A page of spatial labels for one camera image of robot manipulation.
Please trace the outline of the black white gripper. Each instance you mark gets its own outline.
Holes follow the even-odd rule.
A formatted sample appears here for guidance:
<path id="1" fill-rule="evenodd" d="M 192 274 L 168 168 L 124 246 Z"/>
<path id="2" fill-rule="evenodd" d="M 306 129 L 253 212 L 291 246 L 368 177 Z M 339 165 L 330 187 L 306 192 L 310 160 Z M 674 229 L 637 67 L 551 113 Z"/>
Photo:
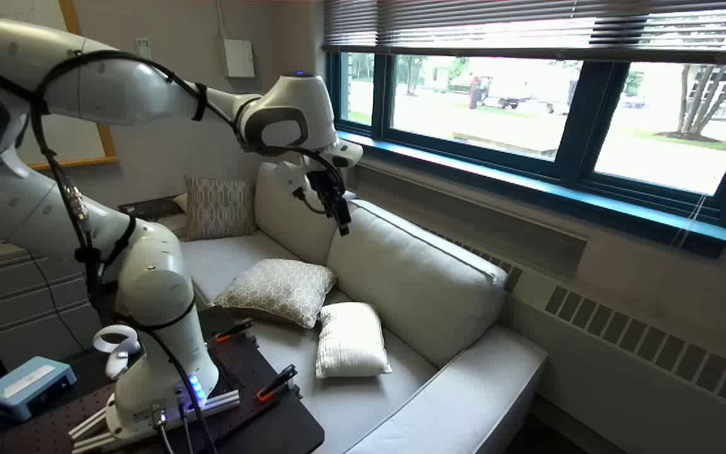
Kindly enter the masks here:
<path id="1" fill-rule="evenodd" d="M 310 212 L 330 212 L 339 234 L 349 231 L 349 212 L 344 202 L 344 177 L 343 171 L 355 165 L 363 159 L 363 147 L 352 140 L 334 140 L 320 152 L 300 149 L 303 164 L 300 174 L 303 183 L 291 189 L 291 194 Z"/>

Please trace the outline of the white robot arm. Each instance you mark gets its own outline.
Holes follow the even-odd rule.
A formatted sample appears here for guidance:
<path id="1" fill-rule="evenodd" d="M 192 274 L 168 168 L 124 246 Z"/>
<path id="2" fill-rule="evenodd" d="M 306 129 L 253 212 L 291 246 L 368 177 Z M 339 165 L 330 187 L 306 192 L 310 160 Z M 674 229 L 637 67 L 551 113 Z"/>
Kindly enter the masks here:
<path id="1" fill-rule="evenodd" d="M 44 26 L 0 17 L 0 240 L 40 254 L 71 254 L 90 285 L 117 282 L 113 316 L 141 333 L 105 406 L 71 430 L 77 452 L 117 449 L 204 419 L 219 367 L 207 353 L 193 282 L 175 234 L 76 189 L 61 165 L 38 174 L 20 157 L 48 113 L 132 125 L 159 118 L 221 120 L 258 157 L 296 152 L 303 181 L 339 226 L 349 222 L 343 171 L 357 147 L 334 139 L 325 80 L 285 72 L 262 92 L 227 92 L 155 61 Z"/>

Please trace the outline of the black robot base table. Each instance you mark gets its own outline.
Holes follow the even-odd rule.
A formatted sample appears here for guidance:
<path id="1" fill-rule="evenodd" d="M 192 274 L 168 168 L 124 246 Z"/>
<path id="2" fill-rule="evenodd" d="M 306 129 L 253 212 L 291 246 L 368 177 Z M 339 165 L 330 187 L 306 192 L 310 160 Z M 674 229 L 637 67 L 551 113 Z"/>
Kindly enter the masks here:
<path id="1" fill-rule="evenodd" d="M 90 454 L 163 454 L 163 447 L 171 447 L 174 454 L 313 454 L 325 440 L 325 430 L 300 401 L 291 381 L 267 404 L 253 399 L 279 374 L 258 353 L 258 327 L 221 346 L 212 343 L 213 333 L 237 319 L 224 307 L 202 312 L 207 346 L 219 367 L 212 395 L 221 395 L 221 404 L 204 406 L 202 419 L 188 414 L 185 420 L 178 420 L 178 410 L 171 409 L 165 434 L 147 423 L 139 440 Z M 68 430 L 100 410 L 113 391 L 110 384 L 95 385 L 90 361 L 83 361 L 81 374 L 83 381 L 40 415 L 24 423 L 3 423 L 0 454 L 71 454 Z"/>

